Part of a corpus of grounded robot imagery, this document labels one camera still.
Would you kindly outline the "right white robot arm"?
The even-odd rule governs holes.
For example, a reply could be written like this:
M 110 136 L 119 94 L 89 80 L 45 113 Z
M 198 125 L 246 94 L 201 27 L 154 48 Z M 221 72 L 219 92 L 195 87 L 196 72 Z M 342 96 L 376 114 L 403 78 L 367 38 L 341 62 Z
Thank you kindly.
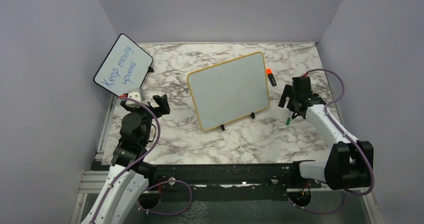
M 293 77 L 291 85 L 285 85 L 279 107 L 286 107 L 292 118 L 302 117 L 318 132 L 321 140 L 330 148 L 327 159 L 295 161 L 290 168 L 289 182 L 301 187 L 308 180 L 328 185 L 332 190 L 354 193 L 355 188 L 367 187 L 371 191 L 373 173 L 373 146 L 351 135 L 328 110 L 327 103 L 312 91 L 307 76 Z

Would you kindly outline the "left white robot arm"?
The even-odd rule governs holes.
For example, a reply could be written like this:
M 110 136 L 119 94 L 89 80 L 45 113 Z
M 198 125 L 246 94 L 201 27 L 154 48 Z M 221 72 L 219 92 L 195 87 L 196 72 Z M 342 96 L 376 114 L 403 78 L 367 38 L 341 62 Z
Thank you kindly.
M 127 110 L 122 119 L 120 139 L 113 151 L 111 165 L 101 191 L 82 223 L 123 223 L 136 200 L 146 189 L 157 183 L 156 166 L 144 162 L 161 135 L 159 118 L 170 113 L 166 94 L 154 95 L 157 103 L 141 101 L 141 93 L 128 92 L 120 96 L 120 105 Z M 155 139 L 151 141 L 151 128 Z

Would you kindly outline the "yellow-framed whiteboard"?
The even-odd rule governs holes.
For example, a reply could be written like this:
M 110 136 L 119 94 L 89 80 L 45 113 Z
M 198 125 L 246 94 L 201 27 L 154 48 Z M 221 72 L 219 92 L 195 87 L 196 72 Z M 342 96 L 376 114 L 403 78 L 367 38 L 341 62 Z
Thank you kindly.
M 190 72 L 186 81 L 203 131 L 244 117 L 255 118 L 270 106 L 262 52 L 254 52 Z

